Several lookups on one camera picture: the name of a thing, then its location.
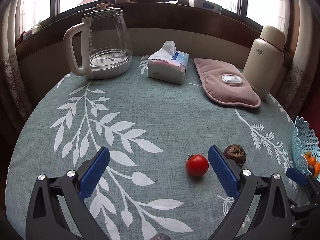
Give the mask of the dark passion fruit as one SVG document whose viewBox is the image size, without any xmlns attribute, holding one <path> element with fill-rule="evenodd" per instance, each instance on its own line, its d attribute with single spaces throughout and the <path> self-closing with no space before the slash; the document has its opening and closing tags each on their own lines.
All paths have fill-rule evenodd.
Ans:
<svg viewBox="0 0 320 240">
<path fill-rule="evenodd" d="M 314 175 L 315 167 L 313 165 L 308 165 L 308 170 L 311 172 L 312 175 Z"/>
<path fill-rule="evenodd" d="M 224 150 L 223 155 L 227 159 L 235 161 L 239 167 L 243 167 L 246 162 L 246 152 L 242 146 L 237 144 L 229 145 Z"/>
</svg>

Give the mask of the small mandarin in basket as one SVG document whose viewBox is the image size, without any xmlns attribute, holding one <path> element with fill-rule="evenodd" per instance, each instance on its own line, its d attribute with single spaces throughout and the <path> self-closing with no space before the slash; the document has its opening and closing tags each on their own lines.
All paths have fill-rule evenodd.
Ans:
<svg viewBox="0 0 320 240">
<path fill-rule="evenodd" d="M 315 165 L 314 165 L 313 167 L 314 167 L 314 169 L 315 169 L 315 171 L 314 171 L 314 173 L 313 173 L 313 176 L 314 176 L 315 178 L 317 178 L 318 175 L 319 175 L 319 173 L 320 173 L 320 162 L 315 163 Z"/>
</svg>

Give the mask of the mandarin on table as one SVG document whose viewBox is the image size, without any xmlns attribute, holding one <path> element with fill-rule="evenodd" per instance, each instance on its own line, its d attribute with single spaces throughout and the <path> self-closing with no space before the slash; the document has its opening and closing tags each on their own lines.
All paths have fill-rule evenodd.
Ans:
<svg viewBox="0 0 320 240">
<path fill-rule="evenodd" d="M 316 158 L 313 156 L 307 157 L 308 165 L 314 166 L 316 164 Z"/>
</svg>

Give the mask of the small brown longan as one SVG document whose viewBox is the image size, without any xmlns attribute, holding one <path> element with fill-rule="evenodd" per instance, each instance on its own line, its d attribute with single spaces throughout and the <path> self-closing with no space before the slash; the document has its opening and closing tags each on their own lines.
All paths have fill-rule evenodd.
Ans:
<svg viewBox="0 0 320 240">
<path fill-rule="evenodd" d="M 305 153 L 305 155 L 306 155 L 308 158 L 310 158 L 310 157 L 312 156 L 312 153 L 311 153 L 311 151 L 307 151 L 307 152 Z"/>
</svg>

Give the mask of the red cherry tomato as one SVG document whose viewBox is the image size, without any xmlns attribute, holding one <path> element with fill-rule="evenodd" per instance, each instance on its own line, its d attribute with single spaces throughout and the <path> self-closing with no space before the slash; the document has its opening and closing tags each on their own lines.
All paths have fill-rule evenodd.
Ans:
<svg viewBox="0 0 320 240">
<path fill-rule="evenodd" d="M 208 160 L 200 154 L 190 155 L 186 162 L 186 169 L 193 177 L 201 177 L 206 174 L 209 168 Z"/>
</svg>

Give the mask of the light blue plastic fruit basket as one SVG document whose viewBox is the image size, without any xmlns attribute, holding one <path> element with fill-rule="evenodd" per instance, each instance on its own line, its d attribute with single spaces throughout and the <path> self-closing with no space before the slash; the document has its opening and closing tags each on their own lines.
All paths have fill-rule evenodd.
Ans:
<svg viewBox="0 0 320 240">
<path fill-rule="evenodd" d="M 295 169 L 301 174 L 310 175 L 308 162 L 304 154 L 310 151 L 311 156 L 319 162 L 319 140 L 313 129 L 303 117 L 296 117 L 293 127 L 292 157 Z"/>
</svg>

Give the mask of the green leaf-pattern tablecloth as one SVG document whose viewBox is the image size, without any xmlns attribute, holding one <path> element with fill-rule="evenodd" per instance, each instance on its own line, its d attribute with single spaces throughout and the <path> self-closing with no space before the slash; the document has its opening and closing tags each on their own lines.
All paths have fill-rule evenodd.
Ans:
<svg viewBox="0 0 320 240">
<path fill-rule="evenodd" d="M 238 144 L 245 168 L 285 176 L 293 163 L 292 132 L 293 122 L 272 96 L 257 109 L 214 104 L 192 61 L 181 85 L 149 78 L 144 57 L 134 57 L 114 79 L 66 74 L 19 136 L 8 171 L 7 217 L 24 236 L 37 176 L 59 177 L 105 146 L 110 163 L 85 203 L 108 237 L 207 239 L 234 200 L 212 169 L 200 179 L 189 176 L 187 157 Z"/>
</svg>

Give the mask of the pink hot water bag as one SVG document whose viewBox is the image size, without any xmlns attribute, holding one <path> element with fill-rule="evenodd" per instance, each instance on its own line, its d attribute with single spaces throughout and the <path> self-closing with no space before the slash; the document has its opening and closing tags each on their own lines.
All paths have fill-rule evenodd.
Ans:
<svg viewBox="0 0 320 240">
<path fill-rule="evenodd" d="M 259 96 L 234 65 L 201 58 L 195 58 L 194 63 L 202 88 L 210 100 L 224 106 L 260 106 Z"/>
</svg>

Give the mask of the left beige curtain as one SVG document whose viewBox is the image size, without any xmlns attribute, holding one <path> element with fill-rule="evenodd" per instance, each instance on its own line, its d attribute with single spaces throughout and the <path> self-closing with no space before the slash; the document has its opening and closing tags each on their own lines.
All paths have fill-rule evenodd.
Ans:
<svg viewBox="0 0 320 240">
<path fill-rule="evenodd" d="M 18 0 L 11 0 L 1 17 L 1 104 L 20 132 L 33 111 L 18 64 L 15 16 Z"/>
</svg>

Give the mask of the cream thermos flask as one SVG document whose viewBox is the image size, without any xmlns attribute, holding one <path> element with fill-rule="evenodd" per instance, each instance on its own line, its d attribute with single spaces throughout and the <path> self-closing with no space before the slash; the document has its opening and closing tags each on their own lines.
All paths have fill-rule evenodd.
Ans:
<svg viewBox="0 0 320 240">
<path fill-rule="evenodd" d="M 253 91 L 264 101 L 284 63 L 285 35 L 273 26 L 264 26 L 249 52 L 243 76 Z"/>
</svg>

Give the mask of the tissue pack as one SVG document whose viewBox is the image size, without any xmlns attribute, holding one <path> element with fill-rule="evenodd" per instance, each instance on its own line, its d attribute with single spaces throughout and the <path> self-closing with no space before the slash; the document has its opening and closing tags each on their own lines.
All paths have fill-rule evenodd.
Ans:
<svg viewBox="0 0 320 240">
<path fill-rule="evenodd" d="M 148 77 L 181 85 L 189 54 L 178 51 L 174 41 L 165 41 L 162 48 L 148 57 Z"/>
</svg>

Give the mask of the beige patterned curtain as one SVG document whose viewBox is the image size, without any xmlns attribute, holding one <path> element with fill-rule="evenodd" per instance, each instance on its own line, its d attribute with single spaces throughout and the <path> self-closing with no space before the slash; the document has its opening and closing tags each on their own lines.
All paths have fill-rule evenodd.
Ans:
<svg viewBox="0 0 320 240">
<path fill-rule="evenodd" d="M 295 53 L 276 95 L 291 120 L 300 115 L 319 63 L 319 22 L 306 0 L 297 0 L 297 5 L 299 28 Z"/>
</svg>

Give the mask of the glass electric kettle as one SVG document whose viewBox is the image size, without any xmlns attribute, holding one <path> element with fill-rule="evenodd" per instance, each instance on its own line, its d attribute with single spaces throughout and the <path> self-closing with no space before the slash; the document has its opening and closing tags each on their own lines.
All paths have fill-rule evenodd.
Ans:
<svg viewBox="0 0 320 240">
<path fill-rule="evenodd" d="M 132 46 L 123 8 L 100 3 L 84 14 L 82 22 L 70 27 L 63 37 L 66 59 L 72 74 L 88 79 L 110 79 L 129 70 Z M 73 37 L 81 34 L 81 63 L 76 62 Z"/>
</svg>

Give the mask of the white box on windowsill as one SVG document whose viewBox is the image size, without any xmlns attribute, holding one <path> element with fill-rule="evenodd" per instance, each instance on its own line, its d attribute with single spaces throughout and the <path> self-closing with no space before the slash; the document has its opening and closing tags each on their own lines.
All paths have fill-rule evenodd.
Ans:
<svg viewBox="0 0 320 240">
<path fill-rule="evenodd" d="M 197 8 L 209 10 L 217 14 L 221 14 L 222 12 L 222 7 L 220 5 L 209 2 L 209 1 L 205 1 L 205 0 L 194 0 L 193 6 Z"/>
</svg>

